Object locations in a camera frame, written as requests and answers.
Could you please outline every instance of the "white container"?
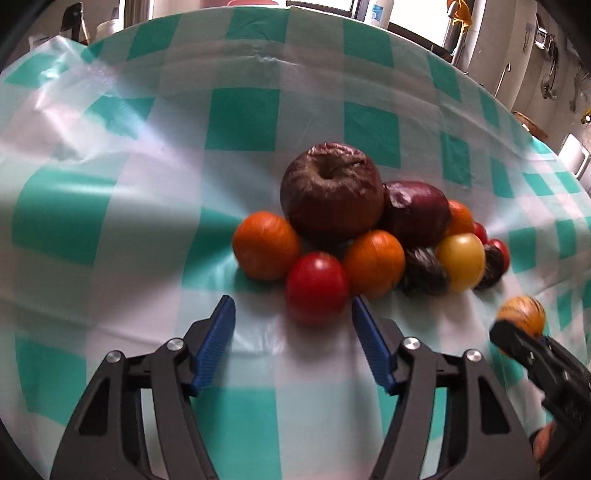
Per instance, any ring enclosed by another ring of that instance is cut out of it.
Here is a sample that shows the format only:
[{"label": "white container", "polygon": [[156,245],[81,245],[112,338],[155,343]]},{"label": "white container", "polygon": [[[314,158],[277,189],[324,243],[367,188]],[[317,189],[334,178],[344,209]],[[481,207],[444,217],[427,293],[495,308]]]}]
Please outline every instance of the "white container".
[{"label": "white container", "polygon": [[365,14],[365,23],[388,29],[394,0],[372,0]]}]

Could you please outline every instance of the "rotten apple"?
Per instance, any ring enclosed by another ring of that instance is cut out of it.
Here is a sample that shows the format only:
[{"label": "rotten apple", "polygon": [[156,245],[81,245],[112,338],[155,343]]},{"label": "rotten apple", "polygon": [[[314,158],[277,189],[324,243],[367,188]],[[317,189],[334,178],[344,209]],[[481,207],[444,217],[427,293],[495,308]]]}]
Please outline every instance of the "rotten apple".
[{"label": "rotten apple", "polygon": [[287,167],[281,208],[293,228],[320,245],[345,242],[372,229],[384,209],[384,188],[374,162],[361,150],[323,143]]}]

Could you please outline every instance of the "yellow cloth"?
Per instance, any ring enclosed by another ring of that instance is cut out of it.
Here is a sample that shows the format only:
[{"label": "yellow cloth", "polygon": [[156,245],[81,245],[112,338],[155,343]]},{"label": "yellow cloth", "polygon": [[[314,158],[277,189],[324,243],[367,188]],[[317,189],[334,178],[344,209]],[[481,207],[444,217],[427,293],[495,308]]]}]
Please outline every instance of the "yellow cloth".
[{"label": "yellow cloth", "polygon": [[[450,7],[454,0],[447,0],[447,8]],[[470,8],[465,0],[455,0],[458,2],[456,14],[454,15],[453,22],[461,23],[462,30],[465,32],[472,25],[472,15],[470,14]]]}]

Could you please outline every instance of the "tablecloth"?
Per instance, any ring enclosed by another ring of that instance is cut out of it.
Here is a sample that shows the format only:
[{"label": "tablecloth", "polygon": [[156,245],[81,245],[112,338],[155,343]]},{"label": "tablecloth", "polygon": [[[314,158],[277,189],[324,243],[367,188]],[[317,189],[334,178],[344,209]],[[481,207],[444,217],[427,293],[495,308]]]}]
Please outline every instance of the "tablecloth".
[{"label": "tablecloth", "polygon": [[508,244],[491,290],[393,291],[373,307],[435,351],[479,348],[526,431],[547,421],[487,332],[504,300],[532,295],[546,333],[587,360],[591,200],[575,178],[488,92],[401,37],[301,8],[207,9],[90,47],[57,37],[0,77],[0,416],[44,476],[108,351],[153,351],[228,293],[236,332],[196,401],[220,477],[368,477],[395,398],[375,385],[350,313],[298,329],[282,285],[248,280],[230,246],[247,215],[281,212],[286,166],[325,141],[364,150],[384,180],[437,186]]}]

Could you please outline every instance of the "orange tomato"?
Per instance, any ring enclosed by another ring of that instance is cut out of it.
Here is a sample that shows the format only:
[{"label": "orange tomato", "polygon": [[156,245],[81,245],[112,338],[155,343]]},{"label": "orange tomato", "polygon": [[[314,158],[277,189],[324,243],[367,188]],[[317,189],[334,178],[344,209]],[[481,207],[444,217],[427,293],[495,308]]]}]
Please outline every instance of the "orange tomato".
[{"label": "orange tomato", "polygon": [[406,261],[400,242],[383,230],[373,230],[351,244],[343,267],[353,295],[376,299],[400,282]]},{"label": "orange tomato", "polygon": [[463,203],[449,200],[449,211],[452,221],[447,226],[445,236],[458,235],[459,233],[474,233],[474,218],[470,209]]},{"label": "orange tomato", "polygon": [[300,256],[300,240],[283,217],[257,212],[234,232],[232,249],[238,265],[254,280],[284,278]]}]

